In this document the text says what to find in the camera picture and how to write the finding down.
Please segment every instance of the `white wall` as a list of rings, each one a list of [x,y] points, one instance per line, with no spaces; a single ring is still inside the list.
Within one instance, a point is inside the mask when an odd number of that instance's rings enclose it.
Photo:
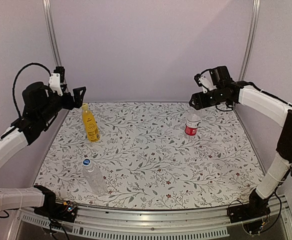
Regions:
[[[261,1],[245,80],[292,102],[292,0]],[[280,128],[254,110],[238,106],[238,112],[268,169],[275,154]],[[292,211],[292,178],[282,188]]]
[[[251,0],[54,0],[71,88],[87,101],[189,101],[196,73],[227,65],[238,78]]]
[[[51,70],[55,66],[42,1],[0,0],[0,135],[18,117],[12,101],[12,84],[19,69],[30,62],[40,62]],[[25,87],[36,81],[47,83],[48,77],[45,70],[35,66],[20,75],[16,95],[21,110]],[[49,131],[0,170],[0,187],[25,188],[33,184],[60,121],[61,118],[56,120]],[[0,239],[6,238],[11,220],[12,217],[0,219]]]

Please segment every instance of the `yellow juice bottle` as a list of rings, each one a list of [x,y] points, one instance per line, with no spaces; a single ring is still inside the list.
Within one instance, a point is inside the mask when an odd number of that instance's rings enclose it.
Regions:
[[[87,132],[88,140],[96,142],[100,139],[98,127],[92,112],[88,108],[88,104],[82,104],[82,121],[84,122],[85,129]]]

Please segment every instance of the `robotic arm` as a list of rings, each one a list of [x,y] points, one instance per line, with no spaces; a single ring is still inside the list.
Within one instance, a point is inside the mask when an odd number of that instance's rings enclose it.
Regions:
[[[292,104],[276,96],[258,89],[253,83],[245,81],[234,82],[226,66],[208,69],[212,83],[202,74],[195,76],[197,84],[203,86],[204,92],[192,95],[189,105],[196,110],[216,106],[242,104],[274,120],[282,128],[277,143],[275,159],[263,181],[249,196],[249,203],[228,208],[231,222],[240,222],[261,217],[270,213],[268,199],[281,185],[292,165]]]
[[[58,66],[51,74],[49,85],[35,82],[22,93],[24,111],[0,137],[0,168],[17,152],[31,145],[43,131],[47,131],[61,109],[80,108],[86,87],[66,92],[65,69]],[[54,219],[73,222],[76,214],[74,203],[65,206],[56,203],[55,194],[43,186],[31,188],[0,188],[0,212],[24,207],[36,207],[35,212]]]

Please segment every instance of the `white table surface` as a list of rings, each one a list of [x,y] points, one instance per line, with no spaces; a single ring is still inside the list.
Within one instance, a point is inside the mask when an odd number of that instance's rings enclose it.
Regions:
[[[90,103],[101,140],[87,140],[81,110],[69,112],[36,184],[61,200],[129,209],[222,206],[248,196],[263,178],[234,112],[202,110],[195,137],[184,134],[186,103]],[[82,160],[102,171],[108,194],[97,196]]]

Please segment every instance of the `plastic water bottle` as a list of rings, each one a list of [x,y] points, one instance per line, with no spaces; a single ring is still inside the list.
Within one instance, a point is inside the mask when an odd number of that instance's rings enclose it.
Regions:
[[[100,169],[90,159],[83,160],[82,165],[82,173],[91,187],[91,192],[99,196],[107,194],[106,181]]]
[[[194,136],[197,133],[199,121],[201,119],[201,111],[192,108],[188,114],[185,133]]]

